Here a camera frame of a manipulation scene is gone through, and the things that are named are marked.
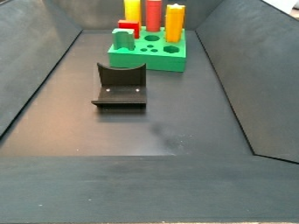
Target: bin floor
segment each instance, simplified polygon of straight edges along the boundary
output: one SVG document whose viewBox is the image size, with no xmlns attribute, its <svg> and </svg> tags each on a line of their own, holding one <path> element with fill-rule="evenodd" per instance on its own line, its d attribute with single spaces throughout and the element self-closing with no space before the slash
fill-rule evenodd
<svg viewBox="0 0 299 224">
<path fill-rule="evenodd" d="M 195 32 L 140 114 L 91 104 L 110 46 L 80 34 L 2 139 L 2 222 L 299 222 L 299 166 L 253 156 Z"/>
</svg>

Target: dark gray surface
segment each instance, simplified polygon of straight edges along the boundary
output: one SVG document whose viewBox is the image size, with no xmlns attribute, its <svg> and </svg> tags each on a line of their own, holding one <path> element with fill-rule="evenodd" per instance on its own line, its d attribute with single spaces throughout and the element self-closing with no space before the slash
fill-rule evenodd
<svg viewBox="0 0 299 224">
<path fill-rule="evenodd" d="M 2 222 L 298 222 L 299 166 L 251 155 L 195 32 L 186 72 L 148 71 L 144 115 L 90 104 L 110 45 L 80 35 L 3 139 Z"/>
<path fill-rule="evenodd" d="M 223 0 L 163 0 L 163 26 L 167 4 L 185 4 L 186 29 L 195 30 Z M 124 19 L 124 0 L 54 0 L 86 30 L 114 29 Z M 146 24 L 146 0 L 143 0 L 143 24 Z"/>
<path fill-rule="evenodd" d="M 100 115 L 90 102 L 99 98 L 111 31 L 84 32 L 3 139 L 0 156 L 187 155 L 214 147 L 250 154 L 194 31 L 187 39 L 186 72 L 147 71 L 146 113 Z"/>
<path fill-rule="evenodd" d="M 50 74 L 80 28 L 52 1 L 0 6 L 0 136 Z"/>
<path fill-rule="evenodd" d="M 197 31 L 255 153 L 298 163 L 298 21 L 259 0 L 226 0 Z"/>
</svg>

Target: hole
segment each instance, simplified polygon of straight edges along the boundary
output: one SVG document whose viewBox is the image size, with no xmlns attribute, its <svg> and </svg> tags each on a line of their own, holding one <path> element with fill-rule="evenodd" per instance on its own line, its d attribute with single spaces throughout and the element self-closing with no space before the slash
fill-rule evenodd
<svg viewBox="0 0 299 224">
<path fill-rule="evenodd" d="M 156 41 L 156 40 L 159 40 L 161 38 L 159 38 L 158 36 L 155 36 L 155 35 L 148 35 L 148 36 L 144 37 L 144 39 L 146 39 L 147 41 Z"/>
<path fill-rule="evenodd" d="M 181 48 L 174 46 L 174 45 L 169 45 L 163 48 L 163 50 L 167 52 L 167 53 L 178 53 L 181 51 Z"/>
</svg>

